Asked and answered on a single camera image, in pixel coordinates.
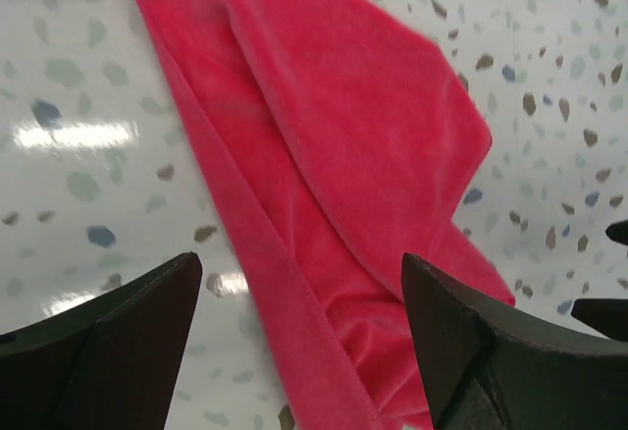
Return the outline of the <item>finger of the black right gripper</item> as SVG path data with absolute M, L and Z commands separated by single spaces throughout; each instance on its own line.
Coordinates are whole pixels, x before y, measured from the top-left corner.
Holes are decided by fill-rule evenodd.
M 628 341 L 627 299 L 579 298 L 573 304 L 571 315 L 612 340 Z
M 628 245 L 628 221 L 619 221 L 610 224 L 605 229 L 605 234 L 613 242 Z

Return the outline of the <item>pink microfibre towel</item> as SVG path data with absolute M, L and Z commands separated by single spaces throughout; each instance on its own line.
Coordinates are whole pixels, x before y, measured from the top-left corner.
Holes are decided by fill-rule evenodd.
M 415 252 L 507 304 L 453 225 L 492 143 L 441 49 L 367 0 L 135 0 L 302 429 L 428 429 Z

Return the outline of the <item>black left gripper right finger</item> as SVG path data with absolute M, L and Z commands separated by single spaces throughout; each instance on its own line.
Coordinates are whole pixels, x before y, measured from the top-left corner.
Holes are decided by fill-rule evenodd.
M 401 282 L 434 428 L 626 428 L 626 342 L 537 318 L 413 254 Z

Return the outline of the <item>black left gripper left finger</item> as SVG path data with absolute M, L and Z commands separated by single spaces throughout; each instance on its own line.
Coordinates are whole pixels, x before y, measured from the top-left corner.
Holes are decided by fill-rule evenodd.
M 4 429 L 166 425 L 201 286 L 197 254 L 1 337 Z

